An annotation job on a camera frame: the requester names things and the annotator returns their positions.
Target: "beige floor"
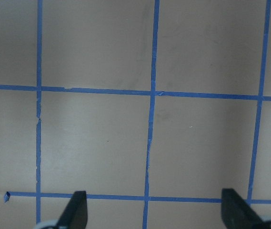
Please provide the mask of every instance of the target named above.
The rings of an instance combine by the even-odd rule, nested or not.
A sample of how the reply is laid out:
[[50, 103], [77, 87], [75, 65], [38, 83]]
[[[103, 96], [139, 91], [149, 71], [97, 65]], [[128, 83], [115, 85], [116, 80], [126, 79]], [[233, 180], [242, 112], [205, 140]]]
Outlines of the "beige floor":
[[[156, 90], [258, 95], [265, 0], [160, 0]], [[44, 0], [42, 86], [151, 88], [153, 0]], [[0, 0], [0, 85], [36, 86], [37, 2]], [[31, 229], [36, 92], [0, 90], [0, 229]], [[271, 20], [264, 96], [271, 96]], [[151, 197], [247, 198], [256, 100], [156, 96]], [[41, 191], [144, 196], [150, 96], [52, 92], [41, 100]], [[271, 200], [271, 101], [252, 199]], [[41, 220], [68, 198], [41, 198]], [[253, 204], [271, 215], [271, 204]], [[143, 200], [88, 200], [90, 229], [141, 229]], [[150, 201], [148, 229], [224, 228], [220, 203]]]

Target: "floor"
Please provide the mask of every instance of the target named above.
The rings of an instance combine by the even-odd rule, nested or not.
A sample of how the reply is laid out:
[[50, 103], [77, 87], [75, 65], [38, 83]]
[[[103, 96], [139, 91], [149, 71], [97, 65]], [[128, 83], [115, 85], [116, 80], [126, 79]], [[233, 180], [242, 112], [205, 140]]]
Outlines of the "floor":
[[[0, 229], [271, 216], [271, 0], [0, 0]], [[10, 193], [4, 203], [3, 196]]]

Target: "gray floor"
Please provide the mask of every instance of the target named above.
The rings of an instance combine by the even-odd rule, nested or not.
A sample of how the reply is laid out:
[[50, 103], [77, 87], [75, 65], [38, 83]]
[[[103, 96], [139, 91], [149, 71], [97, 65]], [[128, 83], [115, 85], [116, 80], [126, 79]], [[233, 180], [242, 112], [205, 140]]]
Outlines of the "gray floor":
[[[0, 0], [0, 229], [36, 223], [37, 9]], [[89, 229], [224, 228], [207, 198], [223, 187], [248, 198], [265, 11], [265, 0], [160, 0], [149, 196], [171, 201], [150, 201], [145, 227], [154, 1], [44, 0], [41, 192], [103, 196], [88, 199]], [[271, 96], [271, 19], [267, 51]], [[54, 92], [69, 88], [110, 90]], [[271, 101], [255, 165], [251, 199], [264, 204], [252, 207], [271, 215]], [[4, 203], [6, 191], [32, 196]], [[68, 201], [42, 197], [41, 220]]]

